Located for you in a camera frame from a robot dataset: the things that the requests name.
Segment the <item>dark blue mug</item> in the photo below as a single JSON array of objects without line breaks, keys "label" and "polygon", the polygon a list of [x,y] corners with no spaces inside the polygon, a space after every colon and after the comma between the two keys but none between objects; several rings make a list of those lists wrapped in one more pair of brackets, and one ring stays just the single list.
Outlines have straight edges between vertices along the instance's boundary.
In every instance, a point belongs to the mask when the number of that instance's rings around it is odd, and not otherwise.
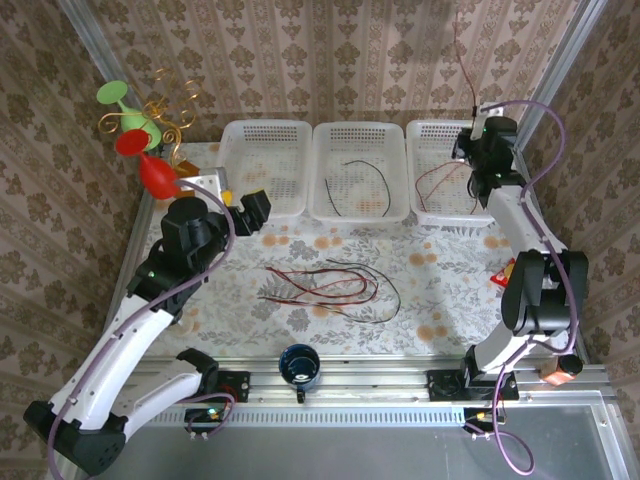
[{"label": "dark blue mug", "polygon": [[305,403],[306,394],[320,379],[321,361],[309,345],[294,344],[284,349],[278,361],[282,379],[296,393],[297,403]]}]

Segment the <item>aluminium frame post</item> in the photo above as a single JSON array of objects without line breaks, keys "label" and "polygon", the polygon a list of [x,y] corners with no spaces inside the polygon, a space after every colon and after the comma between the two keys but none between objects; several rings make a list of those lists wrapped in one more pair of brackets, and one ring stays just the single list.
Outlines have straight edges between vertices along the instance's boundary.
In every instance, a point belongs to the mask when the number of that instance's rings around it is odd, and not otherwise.
[{"label": "aluminium frame post", "polygon": [[[607,0],[580,0],[568,27],[563,34],[551,60],[534,90],[533,101],[551,107],[562,82],[584,46],[589,34],[601,16]],[[531,141],[544,111],[537,107],[527,107],[521,122],[517,147],[523,150]]]},{"label": "aluminium frame post", "polygon": [[[90,0],[55,0],[63,11],[64,15],[70,21],[73,29],[77,33],[81,44],[89,53],[94,66],[102,75],[100,87],[111,81],[122,80],[128,83],[128,78],[120,61],[112,49],[112,45],[108,41],[102,27],[98,22],[98,17],[94,14]],[[126,99],[127,92],[124,91],[123,96],[115,99],[108,95],[105,97],[107,103],[102,103],[96,99],[102,106],[120,105],[123,98]],[[130,113],[108,111],[100,121],[100,129],[103,133],[113,133],[120,127],[120,117],[132,116]]]}]

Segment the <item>floral tablecloth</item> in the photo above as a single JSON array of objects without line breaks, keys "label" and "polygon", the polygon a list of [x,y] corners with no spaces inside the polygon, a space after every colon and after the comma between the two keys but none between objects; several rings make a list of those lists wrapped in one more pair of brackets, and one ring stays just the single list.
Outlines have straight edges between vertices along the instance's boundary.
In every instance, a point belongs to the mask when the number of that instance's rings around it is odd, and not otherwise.
[{"label": "floral tablecloth", "polygon": [[[414,216],[381,229],[318,222],[307,215],[278,219],[237,240],[227,261],[187,303],[196,332],[166,329],[149,348],[170,357],[194,347],[221,357],[276,357],[292,344],[328,355],[454,355],[484,340],[500,322],[501,288],[490,277],[511,249],[496,226],[449,228]],[[337,261],[369,265],[378,296],[343,314],[315,305],[280,305],[295,283],[336,290]]]}]

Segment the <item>red snack packet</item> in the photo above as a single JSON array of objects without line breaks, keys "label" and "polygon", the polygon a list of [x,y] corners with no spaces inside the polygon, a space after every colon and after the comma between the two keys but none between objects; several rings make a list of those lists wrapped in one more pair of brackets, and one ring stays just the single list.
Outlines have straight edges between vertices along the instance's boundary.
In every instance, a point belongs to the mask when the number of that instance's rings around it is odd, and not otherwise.
[{"label": "red snack packet", "polygon": [[512,258],[504,268],[502,268],[498,273],[490,277],[490,281],[498,286],[505,288],[509,283],[514,266],[515,266],[515,259]]}]

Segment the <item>grey metal base plate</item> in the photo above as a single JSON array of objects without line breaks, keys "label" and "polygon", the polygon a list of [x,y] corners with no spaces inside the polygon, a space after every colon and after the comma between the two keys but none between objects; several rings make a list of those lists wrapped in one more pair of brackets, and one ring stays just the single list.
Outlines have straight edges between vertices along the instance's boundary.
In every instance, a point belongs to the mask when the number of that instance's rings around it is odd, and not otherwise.
[{"label": "grey metal base plate", "polygon": [[145,428],[100,480],[640,480],[606,454],[585,406],[513,409],[506,438],[520,477],[494,440],[451,427],[227,427],[207,441]]}]

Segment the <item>aluminium extrusion rail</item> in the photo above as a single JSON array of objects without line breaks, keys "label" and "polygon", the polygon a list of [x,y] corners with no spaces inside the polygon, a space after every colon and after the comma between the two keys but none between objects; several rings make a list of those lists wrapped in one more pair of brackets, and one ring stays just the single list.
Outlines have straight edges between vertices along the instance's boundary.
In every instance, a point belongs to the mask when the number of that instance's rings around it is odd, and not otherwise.
[{"label": "aluminium extrusion rail", "polygon": [[[286,384],[278,370],[276,357],[221,357],[223,370],[249,371],[251,407],[284,407],[296,404],[294,389]],[[538,376],[542,361],[522,361],[515,369],[519,399],[509,405],[564,405],[582,400],[610,401],[614,388],[605,368],[588,365],[583,372],[563,385],[554,387]],[[423,406],[429,401],[427,372],[454,369],[455,357],[329,355],[321,358],[320,379],[306,394],[308,407]]]}]

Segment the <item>small black controller board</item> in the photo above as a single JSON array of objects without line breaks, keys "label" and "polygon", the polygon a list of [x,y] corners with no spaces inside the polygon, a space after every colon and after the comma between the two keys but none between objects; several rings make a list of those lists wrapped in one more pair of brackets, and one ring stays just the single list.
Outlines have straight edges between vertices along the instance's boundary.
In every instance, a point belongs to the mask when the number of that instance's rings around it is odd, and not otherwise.
[{"label": "small black controller board", "polygon": [[187,409],[184,415],[185,430],[190,436],[210,436],[224,423],[230,407],[206,407]]},{"label": "small black controller board", "polygon": [[496,424],[503,424],[505,416],[501,410],[496,415],[489,408],[464,408],[463,429],[470,434],[491,435],[494,432],[493,419]]}]

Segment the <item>green plastic goblet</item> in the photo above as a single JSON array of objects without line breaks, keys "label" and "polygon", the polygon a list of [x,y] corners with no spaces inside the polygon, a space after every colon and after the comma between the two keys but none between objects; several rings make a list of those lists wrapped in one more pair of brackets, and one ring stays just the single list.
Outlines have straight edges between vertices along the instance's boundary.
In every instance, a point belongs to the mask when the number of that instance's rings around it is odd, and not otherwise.
[{"label": "green plastic goblet", "polygon": [[99,120],[98,129],[104,134],[141,129],[150,136],[146,151],[152,150],[159,145],[162,133],[148,114],[124,103],[128,91],[128,84],[121,80],[109,81],[99,88],[96,93],[97,101],[102,105],[116,105],[119,110],[106,113]]}]

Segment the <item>white perforated plastic basket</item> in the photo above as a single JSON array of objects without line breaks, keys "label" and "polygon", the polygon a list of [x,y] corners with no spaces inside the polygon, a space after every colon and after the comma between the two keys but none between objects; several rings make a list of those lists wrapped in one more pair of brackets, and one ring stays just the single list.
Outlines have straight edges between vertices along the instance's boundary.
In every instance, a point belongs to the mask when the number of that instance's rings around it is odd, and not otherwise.
[{"label": "white perforated plastic basket", "polygon": [[229,123],[217,165],[226,170],[235,201],[264,190],[272,219],[295,217],[306,208],[312,127],[304,121],[254,119]]},{"label": "white perforated plastic basket", "polygon": [[410,210],[405,138],[398,125],[330,122],[314,128],[307,208],[331,223],[386,224]]},{"label": "white perforated plastic basket", "polygon": [[406,127],[409,194],[422,224],[485,227],[494,222],[467,191],[470,167],[451,158],[469,120],[414,120]]}]

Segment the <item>red plastic goblet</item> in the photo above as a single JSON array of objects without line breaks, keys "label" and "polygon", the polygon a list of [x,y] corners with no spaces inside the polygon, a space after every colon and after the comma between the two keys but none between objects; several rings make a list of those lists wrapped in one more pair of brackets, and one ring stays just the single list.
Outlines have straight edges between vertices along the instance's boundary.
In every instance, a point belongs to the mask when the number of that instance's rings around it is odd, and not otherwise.
[{"label": "red plastic goblet", "polygon": [[132,129],[118,137],[115,149],[125,157],[137,156],[142,185],[153,198],[167,200],[179,192],[178,176],[166,161],[146,153],[150,140],[151,136],[145,130]]}]

